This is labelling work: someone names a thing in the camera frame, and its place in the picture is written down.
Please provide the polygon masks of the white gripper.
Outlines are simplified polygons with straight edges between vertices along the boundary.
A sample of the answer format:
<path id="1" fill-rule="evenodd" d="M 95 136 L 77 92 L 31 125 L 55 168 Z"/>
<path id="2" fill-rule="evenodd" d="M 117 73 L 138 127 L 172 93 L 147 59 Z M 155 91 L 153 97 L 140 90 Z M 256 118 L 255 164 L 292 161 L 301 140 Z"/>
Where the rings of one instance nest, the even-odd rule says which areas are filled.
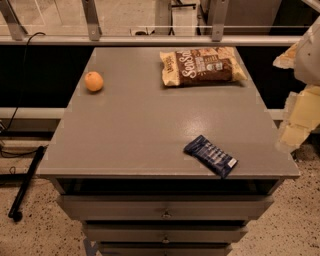
<path id="1" fill-rule="evenodd" d="M 320 16 L 299 43 L 279 55 L 273 65 L 281 69 L 294 68 L 297 80 L 312 84 L 300 93 L 290 92 L 285 103 L 276 147 L 291 153 L 320 125 Z"/>

